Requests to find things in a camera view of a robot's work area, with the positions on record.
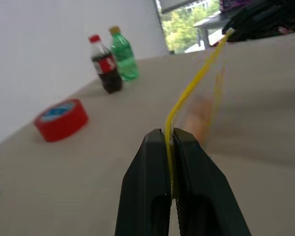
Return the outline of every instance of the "roll of tape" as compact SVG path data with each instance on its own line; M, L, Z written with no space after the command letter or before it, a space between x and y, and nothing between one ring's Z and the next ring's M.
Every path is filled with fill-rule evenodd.
M45 141L55 142L74 134L88 119L80 100L70 99L43 111L34 125Z

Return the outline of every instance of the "green bottle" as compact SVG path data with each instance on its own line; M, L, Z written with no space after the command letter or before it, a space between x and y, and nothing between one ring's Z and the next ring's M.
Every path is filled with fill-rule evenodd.
M118 26L111 27L109 31L113 37L111 50L121 78L125 81L134 80L139 72L129 41L121 35Z

